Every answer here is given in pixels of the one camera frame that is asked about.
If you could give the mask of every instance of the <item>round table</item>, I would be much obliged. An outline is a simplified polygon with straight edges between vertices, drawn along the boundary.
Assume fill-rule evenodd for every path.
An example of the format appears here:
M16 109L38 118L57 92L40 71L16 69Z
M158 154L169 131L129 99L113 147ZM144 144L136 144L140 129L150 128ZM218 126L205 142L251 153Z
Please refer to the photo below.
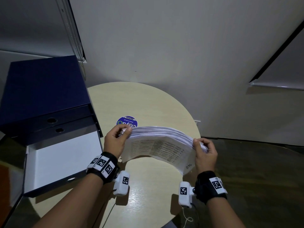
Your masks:
M165 126L180 130L192 138L200 134L192 116L169 94L140 83L112 82L88 88L103 135L111 130L119 118L132 116L138 126ZM121 165L130 173L130 190L123 197L111 196L98 216L94 227L155 227L160 228L174 218L179 183L183 176L172 165L152 157L139 157ZM101 204L113 189L106 184L97 199L85 227L91 227ZM31 199L40 216L49 211L70 190L41 202Z

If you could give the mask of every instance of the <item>wrist strap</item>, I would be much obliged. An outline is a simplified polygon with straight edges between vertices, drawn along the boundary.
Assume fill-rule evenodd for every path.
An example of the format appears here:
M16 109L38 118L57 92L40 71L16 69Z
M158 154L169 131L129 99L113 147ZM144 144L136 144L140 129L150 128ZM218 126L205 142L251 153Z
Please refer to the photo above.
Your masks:
M112 182L120 169L117 162L118 160L113 154L103 152L88 165L87 174L96 174L103 180L104 184Z
M209 199L215 197L226 198L226 189L223 186L222 180L216 177L213 171L205 171L197 176L195 183L196 198L207 203Z

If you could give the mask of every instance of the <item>circular sticker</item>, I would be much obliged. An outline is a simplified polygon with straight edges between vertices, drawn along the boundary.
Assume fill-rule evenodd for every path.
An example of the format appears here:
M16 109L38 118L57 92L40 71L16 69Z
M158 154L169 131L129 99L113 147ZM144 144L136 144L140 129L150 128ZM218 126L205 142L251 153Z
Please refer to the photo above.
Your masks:
M132 128L137 127L137 121L136 121L136 119L133 118L133 117L131 117L131 116L121 117L116 122L116 125L118 125L118 124L127 124L127 125L131 126Z

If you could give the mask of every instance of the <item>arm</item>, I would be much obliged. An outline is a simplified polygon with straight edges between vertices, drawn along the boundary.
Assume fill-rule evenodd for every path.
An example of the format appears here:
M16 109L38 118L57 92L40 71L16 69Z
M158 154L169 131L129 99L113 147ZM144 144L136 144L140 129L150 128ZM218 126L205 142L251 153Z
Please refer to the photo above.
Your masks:
M128 128L118 138L122 128ZM104 151L119 158L125 140L131 134L126 124L116 125L105 136ZM80 228L88 218L103 186L103 181L95 174L88 174L78 185L60 200L33 228Z
M201 149L200 142L208 147L208 153ZM193 145L196 150L195 165L198 173L213 171L217 159L217 151L212 141L206 138L194 139ZM229 202L225 198L212 198L207 201L212 225L214 228L244 228L244 224L238 218Z

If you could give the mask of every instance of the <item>stack of paper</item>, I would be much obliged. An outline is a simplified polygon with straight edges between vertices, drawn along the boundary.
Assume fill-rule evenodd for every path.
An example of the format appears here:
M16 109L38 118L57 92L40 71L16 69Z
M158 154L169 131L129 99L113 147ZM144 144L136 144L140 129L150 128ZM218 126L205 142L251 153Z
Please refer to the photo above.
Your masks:
M207 153L208 149L203 143L201 148ZM132 134L126 140L121 158L126 162L142 155L172 164L182 175L187 174L195 166L196 152L193 138L173 128L160 126L133 128Z

